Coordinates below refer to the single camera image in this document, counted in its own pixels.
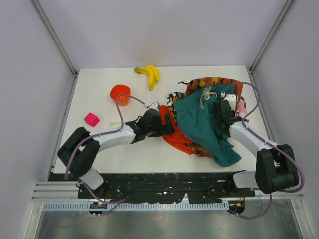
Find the orange shorts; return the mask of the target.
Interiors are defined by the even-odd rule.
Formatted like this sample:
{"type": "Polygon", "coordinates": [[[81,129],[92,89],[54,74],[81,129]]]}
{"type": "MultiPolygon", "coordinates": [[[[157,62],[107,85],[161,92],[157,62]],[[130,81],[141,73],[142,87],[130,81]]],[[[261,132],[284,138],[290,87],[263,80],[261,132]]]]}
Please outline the orange shorts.
{"type": "Polygon", "coordinates": [[[178,150],[180,150],[188,155],[193,155],[194,151],[189,146],[190,144],[193,143],[193,141],[191,141],[190,139],[188,139],[187,137],[185,137],[183,135],[180,128],[176,124],[176,120],[172,117],[172,113],[169,110],[169,107],[165,106],[165,105],[160,105],[159,112],[161,115],[162,123],[164,125],[166,125],[166,123],[167,123],[165,116],[166,115],[170,116],[170,121],[171,121],[172,126],[175,130],[174,134],[163,136],[163,139],[165,140],[165,142],[167,142],[172,147],[174,147],[174,148],[176,148],[176,149],[178,149],[178,150]]]}

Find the teal green shorts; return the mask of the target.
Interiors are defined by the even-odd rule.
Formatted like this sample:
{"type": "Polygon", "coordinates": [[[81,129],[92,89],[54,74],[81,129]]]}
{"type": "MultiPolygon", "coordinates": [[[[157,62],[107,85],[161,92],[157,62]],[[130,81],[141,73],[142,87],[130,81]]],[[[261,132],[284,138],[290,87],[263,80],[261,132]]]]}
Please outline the teal green shorts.
{"type": "Polygon", "coordinates": [[[194,143],[202,146],[214,162],[229,167],[241,160],[233,150],[228,136],[217,127],[213,103],[221,99],[221,93],[234,93],[230,84],[209,85],[191,95],[178,99],[174,105],[177,125],[181,132],[194,143]]]}

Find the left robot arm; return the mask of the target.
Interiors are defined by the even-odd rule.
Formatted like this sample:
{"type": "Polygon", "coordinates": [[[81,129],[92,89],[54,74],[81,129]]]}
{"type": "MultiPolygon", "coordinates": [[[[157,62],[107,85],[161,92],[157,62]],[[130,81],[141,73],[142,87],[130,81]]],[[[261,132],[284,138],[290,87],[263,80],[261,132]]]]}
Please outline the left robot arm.
{"type": "Polygon", "coordinates": [[[162,137],[175,133],[170,114],[162,122],[158,110],[148,109],[134,121],[115,129],[89,132],[84,127],[76,129],[59,149],[57,156],[66,166],[66,173],[79,179],[83,187],[94,197],[106,186],[102,175],[93,167],[99,152],[120,145],[129,145],[147,137],[162,137]]]}

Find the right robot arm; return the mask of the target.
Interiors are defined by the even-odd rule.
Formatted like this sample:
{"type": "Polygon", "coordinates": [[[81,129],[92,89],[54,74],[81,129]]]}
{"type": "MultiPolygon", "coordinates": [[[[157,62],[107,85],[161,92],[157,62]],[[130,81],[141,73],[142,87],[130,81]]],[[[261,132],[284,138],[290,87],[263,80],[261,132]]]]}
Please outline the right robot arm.
{"type": "Polygon", "coordinates": [[[265,194],[298,186],[300,178],[293,150],[287,144],[268,141],[235,115],[236,103],[226,99],[213,103],[220,132],[241,143],[256,158],[254,171],[233,173],[236,188],[259,189],[265,194]]]}

